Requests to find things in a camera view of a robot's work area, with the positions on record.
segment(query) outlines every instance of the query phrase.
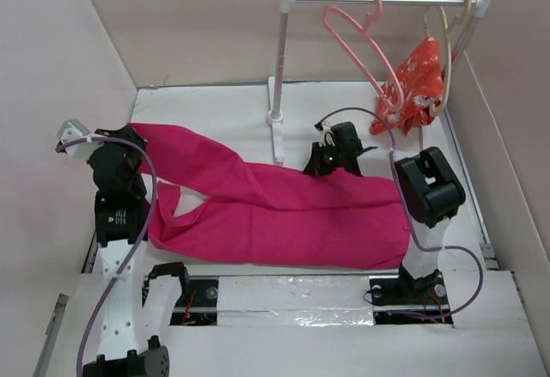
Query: wooden hanger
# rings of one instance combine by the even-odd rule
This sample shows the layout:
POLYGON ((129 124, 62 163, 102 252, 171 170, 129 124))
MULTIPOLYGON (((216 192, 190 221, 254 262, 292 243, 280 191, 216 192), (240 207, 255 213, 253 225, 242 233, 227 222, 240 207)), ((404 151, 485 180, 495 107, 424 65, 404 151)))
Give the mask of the wooden hanger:
MULTIPOLYGON (((431 37, 430 29, 428 27, 428 13, 430 12, 431 6, 429 6, 424 12, 424 31, 427 37, 431 37)), ((437 13, 439 14, 439 19, 441 21, 442 30, 443 30, 443 45, 445 47, 446 54, 446 63, 445 63, 445 78, 443 79, 443 97, 441 99, 441 104, 436 106, 435 103, 430 104, 430 115, 432 117, 438 116, 443 109, 447 106, 447 100, 449 99, 449 89, 450 89, 450 75, 451 75, 451 48, 450 48, 450 39, 449 39, 449 24, 447 23, 447 15, 445 14, 445 9, 443 6, 437 6, 437 13)))
POLYGON ((472 0, 466 0, 466 6, 461 14, 456 14, 451 23, 449 24, 448 32, 452 31, 455 26, 461 25, 466 18, 470 15, 472 8, 472 0))
MULTIPOLYGON (((431 6, 429 6, 426 11, 424 12, 424 30, 426 36, 430 37, 430 29, 428 28, 428 12, 430 12, 431 6)), ((451 77, 451 47, 450 47, 450 39, 449 34, 453 30, 454 27, 457 27, 458 25, 461 25, 470 15, 470 9, 472 8, 472 0, 466 0, 466 6, 464 7, 464 10, 461 14, 456 14, 453 18, 453 21, 450 23, 450 25, 447 23, 447 15, 445 14, 445 9, 441 6, 437 6, 437 13, 439 14, 439 19, 442 24, 442 30, 443 30, 443 44, 445 47, 445 72, 444 79, 443 79, 443 98, 441 99, 441 104, 439 106, 436 106, 436 104, 431 103, 430 104, 430 115, 432 117, 437 117, 443 112, 443 109, 447 106, 447 100, 449 99, 449 90, 450 90, 450 77, 451 77)))

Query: pink hanger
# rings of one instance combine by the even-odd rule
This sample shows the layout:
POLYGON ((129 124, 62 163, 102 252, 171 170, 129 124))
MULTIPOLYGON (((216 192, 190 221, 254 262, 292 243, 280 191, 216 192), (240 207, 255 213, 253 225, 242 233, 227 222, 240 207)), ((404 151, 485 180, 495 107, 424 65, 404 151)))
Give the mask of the pink hanger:
POLYGON ((403 98, 403 89, 401 88, 401 85, 399 84, 399 81, 397 80, 397 75, 395 74, 394 70, 392 69, 392 66, 388 62, 388 59, 386 58, 386 55, 384 55, 384 52, 382 52, 382 49, 380 49, 380 46, 373 40, 372 36, 370 36, 369 33, 369 26, 372 22, 378 21, 382 17, 382 0, 375 0, 376 3, 376 11, 374 14, 371 14, 370 12, 367 12, 367 15, 364 17, 364 23, 363 25, 359 24, 355 19, 353 19, 349 14, 344 12, 340 8, 336 8, 335 6, 326 6, 323 9, 323 24, 325 25, 325 28, 327 31, 338 41, 340 46, 344 49, 345 53, 351 58, 351 60, 355 63, 355 65, 358 66, 358 68, 364 73, 364 75, 367 77, 367 79, 370 81, 376 92, 380 95, 382 100, 385 102, 386 106, 388 107, 388 110, 390 112, 397 112, 403 107, 404 98, 403 98), (363 62, 361 62, 358 58, 358 56, 351 50, 351 48, 346 44, 346 42, 342 39, 342 37, 333 29, 333 27, 330 26, 328 23, 328 14, 329 12, 334 12, 337 15, 340 15, 342 18, 344 18, 346 21, 352 25, 355 30, 367 41, 367 43, 372 47, 372 49, 375 50, 376 54, 384 65, 386 66, 386 69, 389 73, 389 80, 394 85, 394 90, 397 93, 397 103, 394 105, 391 103, 389 98, 384 94, 382 91, 382 88, 380 85, 378 85, 378 82, 376 79, 372 76, 370 71, 367 69, 366 66, 364 66, 363 62))

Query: black mount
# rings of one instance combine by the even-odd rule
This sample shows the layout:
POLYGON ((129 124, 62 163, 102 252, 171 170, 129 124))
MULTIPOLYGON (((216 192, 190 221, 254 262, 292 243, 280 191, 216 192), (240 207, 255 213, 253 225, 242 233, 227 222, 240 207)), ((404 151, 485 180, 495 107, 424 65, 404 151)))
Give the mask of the black mount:
POLYGON ((429 228, 455 216, 466 201, 461 182, 437 147, 397 161, 395 169, 412 218, 429 228))
MULTIPOLYGON (((147 143, 129 125, 117 131, 96 130, 105 137, 117 137, 135 143, 145 150, 147 143)), ((144 180, 139 172, 141 154, 121 143, 107 142, 89 157, 94 171, 95 229, 97 242, 128 240, 133 244, 144 225, 148 209, 144 180)))
MULTIPOLYGON (((322 131, 320 124, 315 125, 318 131, 322 131)), ((336 171, 336 168, 344 168, 348 173, 361 176, 358 165, 358 157, 375 147, 363 148, 361 139, 355 125, 351 122, 343 122, 331 126, 330 132, 334 145, 325 145, 313 143, 311 146, 311 156, 308 165, 303 170, 306 175, 329 175, 336 171)))
MULTIPOLYGON (((436 285, 444 286, 443 276, 435 270, 429 276, 414 279, 403 267, 399 266, 398 276, 394 278, 371 278, 370 299, 373 306, 403 306, 425 304, 430 294, 436 293, 436 285)), ((439 296, 442 305, 447 304, 446 296, 439 296)))
POLYGON ((142 290, 142 305, 145 304, 145 301, 147 300, 150 281, 163 276, 178 277, 180 279, 181 286, 180 300, 189 298, 189 295, 191 294, 191 279, 189 278, 189 273, 187 272, 187 268, 185 267, 185 265, 180 261, 174 263, 157 264, 153 267, 153 270, 151 270, 144 281, 144 286, 142 290))
POLYGON ((161 345, 158 336, 149 340, 149 349, 143 354, 128 351, 126 358, 105 360, 97 356, 95 362, 86 364, 83 377, 168 377, 170 360, 168 349, 161 345))

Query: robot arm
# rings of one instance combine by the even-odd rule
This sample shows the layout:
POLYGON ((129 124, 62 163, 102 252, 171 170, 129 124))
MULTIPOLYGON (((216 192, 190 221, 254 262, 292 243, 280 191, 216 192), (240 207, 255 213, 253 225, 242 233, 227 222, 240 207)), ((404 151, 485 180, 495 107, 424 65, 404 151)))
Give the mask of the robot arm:
MULTIPOLYGON (((392 179, 390 151, 363 148, 351 122, 318 127, 321 140, 314 143, 305 174, 327 175, 337 167, 357 176, 392 179)), ((412 229, 424 249, 441 248, 450 218, 464 204, 466 194, 440 149, 420 153, 394 151, 398 183, 412 217, 412 229)), ((411 234, 399 277, 373 295, 376 305, 407 303, 433 287, 439 280, 438 252, 422 251, 411 234)))
POLYGON ((65 121, 59 130, 59 146, 77 139, 87 143, 64 149, 92 167, 98 187, 95 196, 95 229, 103 281, 112 287, 96 327, 101 328, 97 359, 83 366, 84 377, 166 377, 168 349, 161 345, 174 305, 189 291, 189 276, 182 263, 156 265, 147 276, 149 293, 143 299, 146 242, 140 242, 127 266, 120 265, 144 228, 148 205, 139 173, 142 157, 123 143, 92 142, 91 137, 115 137, 145 149, 146 142, 130 127, 91 133, 79 121, 65 121), (118 281, 110 285, 114 277, 118 281))

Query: black wire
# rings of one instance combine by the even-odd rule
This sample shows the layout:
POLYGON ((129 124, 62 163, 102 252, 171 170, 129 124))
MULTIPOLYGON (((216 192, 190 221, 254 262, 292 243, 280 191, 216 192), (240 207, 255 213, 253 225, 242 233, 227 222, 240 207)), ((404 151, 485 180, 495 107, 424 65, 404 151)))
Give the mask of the black wire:
POLYGON ((367 300, 366 298, 364 298, 364 297, 367 296, 367 294, 370 294, 370 290, 368 290, 366 293, 363 294, 363 299, 364 299, 365 301, 367 301, 371 306, 374 306, 374 303, 373 303, 372 301, 369 301, 369 300, 367 300))

